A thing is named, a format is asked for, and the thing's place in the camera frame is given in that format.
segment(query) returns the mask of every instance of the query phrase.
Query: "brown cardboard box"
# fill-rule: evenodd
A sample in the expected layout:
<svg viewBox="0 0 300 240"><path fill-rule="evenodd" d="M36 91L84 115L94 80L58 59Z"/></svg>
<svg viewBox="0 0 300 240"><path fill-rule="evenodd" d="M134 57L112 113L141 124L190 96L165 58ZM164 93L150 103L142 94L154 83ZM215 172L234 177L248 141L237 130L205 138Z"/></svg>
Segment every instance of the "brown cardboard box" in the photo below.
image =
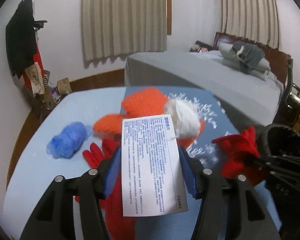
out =
<svg viewBox="0 0 300 240"><path fill-rule="evenodd" d="M46 89L44 90L43 98L44 98L44 103L46 105L46 108L53 109L55 102L54 102L53 96L51 95L49 87L46 87Z"/></svg>
<svg viewBox="0 0 300 240"><path fill-rule="evenodd" d="M68 78L61 79L57 82L58 93L60 95L68 95L72 93L70 81Z"/></svg>

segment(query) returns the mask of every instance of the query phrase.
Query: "orange knitted fabric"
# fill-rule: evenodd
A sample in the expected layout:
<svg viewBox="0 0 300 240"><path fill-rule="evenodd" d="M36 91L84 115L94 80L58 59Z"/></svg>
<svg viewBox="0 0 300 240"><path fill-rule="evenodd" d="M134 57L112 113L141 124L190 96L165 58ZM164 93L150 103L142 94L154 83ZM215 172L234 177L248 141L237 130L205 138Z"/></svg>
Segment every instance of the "orange knitted fabric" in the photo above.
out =
<svg viewBox="0 0 300 240"><path fill-rule="evenodd" d="M121 106L135 117L163 114L168 98L157 88L146 88L126 97Z"/></svg>
<svg viewBox="0 0 300 240"><path fill-rule="evenodd" d="M168 98L158 89L143 89L126 97L122 101L121 106L127 114L108 114L93 125L93 130L99 133L121 134L123 119L163 114L163 107L167 101ZM200 123L199 135L204 129L204 121L201 120ZM179 139L178 145L184 146L187 149L195 139Z"/></svg>
<svg viewBox="0 0 300 240"><path fill-rule="evenodd" d="M120 134L122 132L122 120L133 117L135 116L130 114L108 114L93 125L93 130L99 133Z"/></svg>

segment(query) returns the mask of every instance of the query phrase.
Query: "metal screw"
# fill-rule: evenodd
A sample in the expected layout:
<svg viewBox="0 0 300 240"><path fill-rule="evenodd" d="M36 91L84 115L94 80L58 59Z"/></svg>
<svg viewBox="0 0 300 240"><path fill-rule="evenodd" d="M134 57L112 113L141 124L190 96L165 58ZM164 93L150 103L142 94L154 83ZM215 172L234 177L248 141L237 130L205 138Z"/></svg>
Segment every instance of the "metal screw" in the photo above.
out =
<svg viewBox="0 0 300 240"><path fill-rule="evenodd" d="M54 178L54 181L55 181L55 182L61 182L61 181L63 181L63 177L62 177L61 175L56 176L56 177Z"/></svg>
<svg viewBox="0 0 300 240"><path fill-rule="evenodd" d="M89 170L88 172L90 175L96 175L98 173L98 170L97 169L91 169Z"/></svg>
<svg viewBox="0 0 300 240"><path fill-rule="evenodd" d="M238 179L241 180L241 181L246 181L247 178L244 175L239 175Z"/></svg>
<svg viewBox="0 0 300 240"><path fill-rule="evenodd" d="M208 168L205 168L205 169L203 170L203 173L206 174L206 175L210 175L210 174L212 174L212 170L211 170L211 169L208 169Z"/></svg>

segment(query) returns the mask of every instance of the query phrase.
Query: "black coat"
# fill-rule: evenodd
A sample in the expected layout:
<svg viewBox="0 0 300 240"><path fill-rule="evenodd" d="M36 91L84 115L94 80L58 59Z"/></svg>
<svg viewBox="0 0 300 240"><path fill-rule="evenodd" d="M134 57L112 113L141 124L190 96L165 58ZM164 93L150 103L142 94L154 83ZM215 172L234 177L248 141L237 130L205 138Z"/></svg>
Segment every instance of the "black coat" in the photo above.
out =
<svg viewBox="0 0 300 240"><path fill-rule="evenodd" d="M37 53L32 0L21 1L6 26L6 50L12 76L34 64Z"/></svg>

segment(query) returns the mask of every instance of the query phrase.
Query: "white wall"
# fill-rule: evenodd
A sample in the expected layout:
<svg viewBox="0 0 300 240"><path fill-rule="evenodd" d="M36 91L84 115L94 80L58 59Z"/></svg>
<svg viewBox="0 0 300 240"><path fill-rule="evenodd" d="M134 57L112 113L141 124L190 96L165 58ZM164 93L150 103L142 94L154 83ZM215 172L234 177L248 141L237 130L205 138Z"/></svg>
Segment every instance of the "white wall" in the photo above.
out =
<svg viewBox="0 0 300 240"><path fill-rule="evenodd" d="M220 0L172 0L172 35L168 50L189 51L197 41L213 45L221 29Z"/></svg>
<svg viewBox="0 0 300 240"><path fill-rule="evenodd" d="M33 0L35 19L47 20L38 32L43 67L51 71L51 81L82 77L124 68L125 57L83 61L81 0ZM215 0L172 0L172 36L168 49L189 51L198 39L212 44L219 30L219 4Z"/></svg>
<svg viewBox="0 0 300 240"><path fill-rule="evenodd" d="M293 0L277 0L281 50L293 58L293 82L300 87L300 9Z"/></svg>
<svg viewBox="0 0 300 240"><path fill-rule="evenodd" d="M13 147L30 111L17 88L20 82L11 78L6 55L5 27L17 5L17 0L7 0L0 9L0 222Z"/></svg>

